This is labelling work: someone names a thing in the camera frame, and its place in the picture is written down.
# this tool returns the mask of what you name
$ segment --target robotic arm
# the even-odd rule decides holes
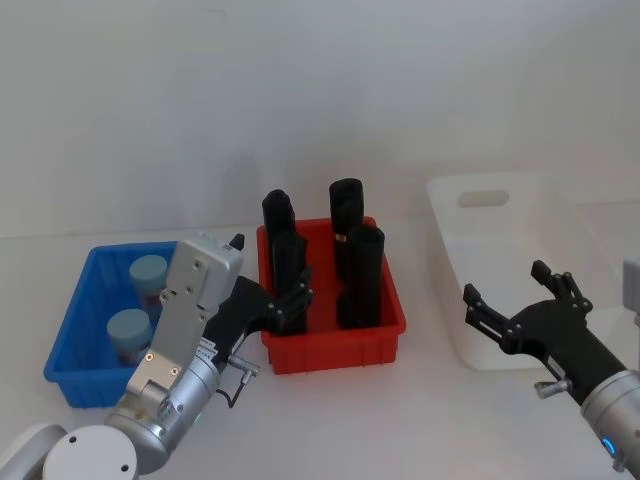
[[[567,392],[581,407],[613,468],[640,479],[640,376],[625,366],[591,333],[585,319],[593,309],[570,273],[551,274],[542,261],[531,276],[554,300],[530,305],[506,318],[491,309],[468,284],[464,290],[466,322],[494,340],[509,355],[540,360],[556,378],[536,383],[540,398]]]
[[[243,246],[241,235],[179,242],[151,347],[105,425],[33,427],[0,457],[0,480],[136,480],[167,462],[215,393],[233,407],[259,371],[236,355],[244,339],[281,332],[312,299],[309,269],[277,300],[238,276]],[[233,398],[218,389],[227,366],[243,372]]]

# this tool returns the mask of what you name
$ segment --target light blue lid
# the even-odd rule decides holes
[[[107,323],[107,332],[116,350],[140,349],[153,337],[149,315],[137,308],[116,313]]]
[[[167,261],[160,255],[145,255],[131,264],[129,276],[136,290],[160,290],[167,279]]]

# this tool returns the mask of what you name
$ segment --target red plastic bin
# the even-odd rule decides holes
[[[365,223],[376,224],[370,217],[365,218]],[[405,331],[406,320],[386,257],[382,267],[381,325],[343,330],[336,319],[336,299],[344,285],[335,271],[331,219],[297,221],[296,228],[309,242],[307,265],[313,269],[314,298],[307,312],[306,334],[279,337],[262,333],[273,371],[300,373],[394,362],[398,336]],[[260,285],[273,292],[264,226],[258,228],[257,236]]]

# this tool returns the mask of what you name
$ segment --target white wall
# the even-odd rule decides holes
[[[347,174],[384,215],[437,174],[628,171],[639,25],[637,0],[2,0],[0,235],[257,223],[276,187],[325,214]]]

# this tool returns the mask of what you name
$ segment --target bin handle hole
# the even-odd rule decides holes
[[[480,190],[464,192],[458,197],[460,208],[501,207],[509,201],[509,193],[505,190]]]

